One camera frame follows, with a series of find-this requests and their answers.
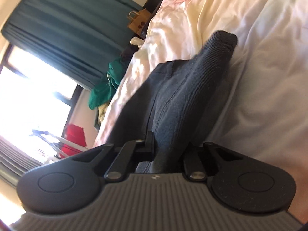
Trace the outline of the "red cloth on rack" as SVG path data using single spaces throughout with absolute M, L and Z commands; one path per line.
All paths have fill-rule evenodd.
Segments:
M 64 138 L 74 144 L 82 146 L 87 149 L 84 129 L 74 124 L 69 124 L 64 130 Z M 81 150 L 74 148 L 68 144 L 61 144 L 61 150 L 68 156 L 73 156 L 81 153 Z

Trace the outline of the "teal curtain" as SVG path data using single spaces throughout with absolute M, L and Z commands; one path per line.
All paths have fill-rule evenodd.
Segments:
M 133 37 L 127 15 L 132 0 L 21 0 L 2 35 L 92 89 Z
M 19 179 L 29 170 L 42 165 L 3 137 L 0 138 L 1 179 L 17 187 Z

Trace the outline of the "right teal curtain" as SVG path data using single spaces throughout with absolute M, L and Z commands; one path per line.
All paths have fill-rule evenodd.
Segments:
M 133 37 L 127 15 L 132 0 L 21 0 L 2 35 L 92 89 Z

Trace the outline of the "black leather sofa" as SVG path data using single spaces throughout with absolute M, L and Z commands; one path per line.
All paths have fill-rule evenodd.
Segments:
M 162 1 L 163 0 L 147 0 L 146 3 L 144 4 L 143 9 L 146 9 L 148 12 L 150 12 L 150 18 L 147 20 L 147 22 L 145 23 L 141 31 L 141 35 L 140 35 L 141 39 L 145 39 L 147 35 L 149 23 L 151 19 L 153 19 L 153 17 L 156 15 Z

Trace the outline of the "dark framed window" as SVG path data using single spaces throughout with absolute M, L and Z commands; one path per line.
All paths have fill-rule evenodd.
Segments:
M 57 153 L 32 130 L 62 136 L 82 92 L 76 81 L 17 46 L 1 60 L 1 137 L 41 163 Z

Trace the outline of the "left teal curtain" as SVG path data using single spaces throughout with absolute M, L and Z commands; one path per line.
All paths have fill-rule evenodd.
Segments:
M 3 137 L 0 138 L 1 179 L 17 187 L 19 179 L 29 170 L 42 165 Z

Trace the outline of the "black denim jeans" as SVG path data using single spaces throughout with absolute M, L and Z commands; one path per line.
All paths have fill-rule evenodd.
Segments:
M 155 137 L 155 158 L 138 162 L 137 173 L 173 173 L 184 155 L 210 133 L 223 104 L 215 99 L 223 83 L 237 36 L 214 32 L 190 60 L 159 64 L 122 108 L 109 143 Z

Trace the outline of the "yellow garment on pile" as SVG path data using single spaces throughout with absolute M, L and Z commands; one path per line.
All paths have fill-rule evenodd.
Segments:
M 103 121 L 103 119 L 104 119 L 104 116 L 105 116 L 105 114 L 106 114 L 106 111 L 107 111 L 107 109 L 108 109 L 109 104 L 110 104 L 110 101 L 107 101 L 106 103 L 104 103 L 104 104 L 102 104 L 102 105 L 100 105 L 100 106 L 98 107 L 97 124 L 98 124 L 99 126 L 101 126 L 101 124 L 102 124 L 102 121 Z

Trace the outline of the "green garment on pile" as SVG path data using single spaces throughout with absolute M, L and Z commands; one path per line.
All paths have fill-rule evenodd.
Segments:
M 131 59 L 118 57 L 108 64 L 108 70 L 100 82 L 92 89 L 88 107 L 91 110 L 110 102 L 116 93 L 124 74 L 127 71 Z

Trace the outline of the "brown paper bag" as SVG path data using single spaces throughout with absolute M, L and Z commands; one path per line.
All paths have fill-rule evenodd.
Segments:
M 141 35 L 141 32 L 149 21 L 151 13 L 146 10 L 142 9 L 140 11 L 131 11 L 128 13 L 127 18 L 130 20 L 127 27 L 133 31 L 137 35 Z

